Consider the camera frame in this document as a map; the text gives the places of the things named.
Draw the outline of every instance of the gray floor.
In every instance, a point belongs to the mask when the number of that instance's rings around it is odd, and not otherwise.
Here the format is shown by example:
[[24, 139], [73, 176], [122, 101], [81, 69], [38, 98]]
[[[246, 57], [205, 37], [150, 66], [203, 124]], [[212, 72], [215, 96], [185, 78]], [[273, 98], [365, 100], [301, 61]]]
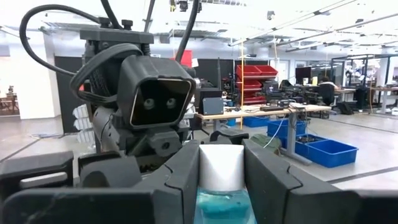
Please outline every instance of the gray floor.
[[[246, 128], [249, 134], [266, 133], [266, 128]], [[312, 164], [292, 164], [342, 189], [398, 189], [398, 117], [356, 114], [335, 115], [329, 120], [313, 118], [309, 133], [341, 141], [359, 148], [356, 163], [333, 169]], [[23, 156], [72, 150], [75, 156], [93, 152], [76, 136], [37, 140], [35, 134], [62, 133], [60, 118], [21, 121], [0, 118], [0, 162]], [[195, 132], [195, 139], [205, 138]]]

